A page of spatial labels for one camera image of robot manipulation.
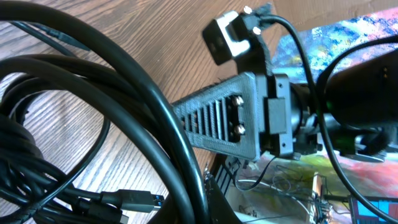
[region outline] usb connector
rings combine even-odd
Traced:
[[[101,203],[114,205],[121,210],[149,213],[161,208],[164,197],[143,190],[118,190],[101,192]]]
[[[129,217],[123,215],[122,211],[112,205],[90,201],[90,207],[85,212],[86,217],[96,218],[107,223],[127,224]]]

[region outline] vented bracket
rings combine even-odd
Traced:
[[[242,103],[235,103],[240,97]],[[260,156],[256,76],[245,72],[173,103],[192,146],[256,160]],[[237,127],[243,127],[239,134]]]

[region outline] wooden table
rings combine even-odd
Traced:
[[[195,90],[236,74],[233,62],[217,67],[201,31],[214,17],[245,4],[239,0],[35,0],[85,21],[131,54],[173,102]],[[68,46],[80,58],[105,64],[93,52]],[[0,58],[24,54],[58,54],[43,42],[11,26],[0,24]],[[1,90],[14,76],[4,80]],[[35,136],[44,157],[68,172],[93,144],[101,115],[65,91],[51,91],[31,107],[25,126]],[[215,154],[195,149],[201,169]],[[159,176],[142,153],[115,126],[75,186],[91,191],[150,190],[167,195]],[[15,207],[0,199],[0,215]],[[130,223],[146,223],[153,213],[128,212]]]

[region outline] bolt head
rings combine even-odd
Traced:
[[[261,34],[260,28],[254,27],[254,28],[253,28],[253,34],[260,35],[260,34]]]
[[[241,106],[241,105],[243,104],[243,99],[242,99],[242,97],[241,97],[241,96],[235,96],[235,97],[232,99],[232,104],[233,104],[234,106]]]
[[[246,14],[251,14],[253,10],[249,6],[244,6],[243,11]]]
[[[234,132],[235,132],[235,134],[238,134],[238,135],[244,135],[244,133],[246,132],[246,129],[244,128],[244,126],[242,124],[240,124],[240,125],[235,126]]]

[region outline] screw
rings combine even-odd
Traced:
[[[254,27],[254,28],[253,28],[253,34],[260,35],[260,34],[261,34],[260,28]]]
[[[243,11],[246,14],[251,14],[253,10],[249,6],[244,6]]]
[[[242,124],[240,124],[240,125],[235,126],[234,132],[235,132],[235,134],[238,134],[238,135],[244,135],[244,133],[246,132],[246,129],[244,128],[244,126]]]
[[[242,97],[240,97],[240,96],[235,96],[235,97],[232,99],[232,104],[233,104],[234,106],[241,106],[241,105],[243,104],[243,99],[242,99]]]
[[[205,174],[208,172],[209,162],[206,162],[205,170],[203,171]]]

